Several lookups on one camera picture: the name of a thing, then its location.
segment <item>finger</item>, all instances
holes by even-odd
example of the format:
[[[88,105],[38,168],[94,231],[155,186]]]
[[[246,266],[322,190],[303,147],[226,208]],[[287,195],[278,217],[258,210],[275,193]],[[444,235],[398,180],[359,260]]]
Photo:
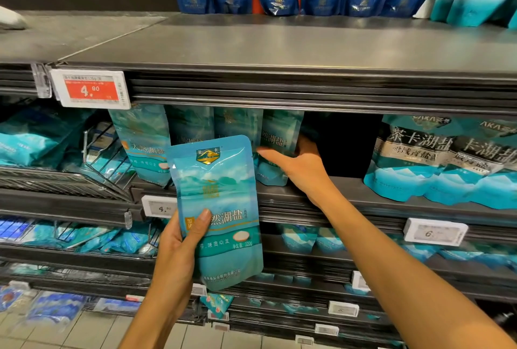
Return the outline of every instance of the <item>finger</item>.
[[[160,235],[160,244],[158,248],[170,248],[174,241],[181,241],[181,229],[179,228],[178,209],[172,215],[171,221],[165,226]]]
[[[318,152],[318,148],[316,146],[315,142],[312,142],[310,139],[308,139],[303,134],[300,134],[298,136],[298,151],[299,154],[302,155],[304,153],[313,153],[314,155],[320,155],[320,152]]]
[[[291,157],[285,156],[281,154],[279,151],[265,146],[258,146],[257,152],[266,160],[269,160],[270,162],[278,165],[284,171],[286,171],[287,167],[289,166],[289,163],[292,160]]]
[[[182,247],[187,249],[191,249],[192,252],[197,246],[197,243],[201,240],[201,238],[205,235],[208,227],[210,226],[210,221],[212,220],[212,213],[208,209],[204,209],[197,219],[194,220],[194,224],[190,228],[189,234],[183,241]]]

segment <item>orange label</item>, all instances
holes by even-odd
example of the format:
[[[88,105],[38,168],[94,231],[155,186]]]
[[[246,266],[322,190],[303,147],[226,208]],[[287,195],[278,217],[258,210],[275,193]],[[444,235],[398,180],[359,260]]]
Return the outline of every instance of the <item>orange label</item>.
[[[71,99],[118,101],[113,81],[65,80],[65,84]]]
[[[187,231],[190,231],[192,226],[194,225],[195,217],[185,217],[185,227],[187,227]]]

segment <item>person's left hand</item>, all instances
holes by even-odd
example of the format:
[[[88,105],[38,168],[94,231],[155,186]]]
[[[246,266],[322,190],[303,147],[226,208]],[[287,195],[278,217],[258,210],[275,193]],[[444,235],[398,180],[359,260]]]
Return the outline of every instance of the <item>person's left hand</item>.
[[[176,320],[185,310],[192,292],[194,252],[197,243],[205,235],[212,213],[204,209],[182,240],[178,210],[160,236],[158,257],[149,293],[173,313]]]

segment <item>forearm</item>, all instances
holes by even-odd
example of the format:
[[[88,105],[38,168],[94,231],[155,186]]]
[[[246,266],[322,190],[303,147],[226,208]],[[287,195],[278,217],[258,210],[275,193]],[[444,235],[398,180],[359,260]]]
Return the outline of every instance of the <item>forearm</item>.
[[[313,198],[409,347],[516,348],[478,307],[376,228],[333,185]]]
[[[176,308],[162,301],[158,291],[153,292],[151,288],[118,349],[163,348],[178,318]]]

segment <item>hand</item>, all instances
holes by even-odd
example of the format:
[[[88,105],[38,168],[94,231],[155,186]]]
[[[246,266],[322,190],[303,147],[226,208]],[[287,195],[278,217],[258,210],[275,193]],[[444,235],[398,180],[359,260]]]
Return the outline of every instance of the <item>hand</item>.
[[[160,236],[158,257],[147,297],[151,295],[159,299],[159,304],[172,313],[174,320],[181,316],[188,304],[192,292],[195,248],[208,230],[211,217],[210,210],[204,209],[182,241],[176,210]]]
[[[334,190],[335,186],[323,167],[316,144],[300,135],[297,147],[298,156],[294,158],[264,146],[257,147],[257,152],[266,160],[278,165],[296,187],[307,194],[311,202],[321,208],[319,206],[320,198],[325,196],[329,190]]]

